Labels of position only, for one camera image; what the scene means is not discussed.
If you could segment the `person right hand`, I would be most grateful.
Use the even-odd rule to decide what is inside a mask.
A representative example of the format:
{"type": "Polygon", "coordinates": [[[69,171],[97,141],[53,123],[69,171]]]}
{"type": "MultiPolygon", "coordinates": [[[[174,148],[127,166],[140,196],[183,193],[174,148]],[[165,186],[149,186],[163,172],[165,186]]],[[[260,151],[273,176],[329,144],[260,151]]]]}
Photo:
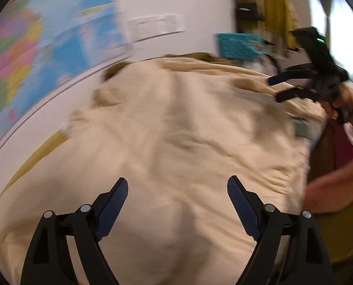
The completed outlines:
{"type": "Polygon", "coordinates": [[[353,88],[346,83],[340,85],[337,98],[331,103],[320,101],[322,108],[325,110],[330,119],[337,118],[336,109],[342,109],[348,113],[348,116],[353,112],[353,88]]]}

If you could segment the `person left forearm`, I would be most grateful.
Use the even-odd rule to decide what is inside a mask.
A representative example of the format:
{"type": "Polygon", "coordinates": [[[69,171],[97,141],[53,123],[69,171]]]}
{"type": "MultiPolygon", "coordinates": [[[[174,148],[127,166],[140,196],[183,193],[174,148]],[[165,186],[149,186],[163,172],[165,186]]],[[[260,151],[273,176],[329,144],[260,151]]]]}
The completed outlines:
{"type": "Polygon", "coordinates": [[[353,202],[353,160],[344,167],[311,181],[303,209],[314,214],[339,212],[353,202]]]}

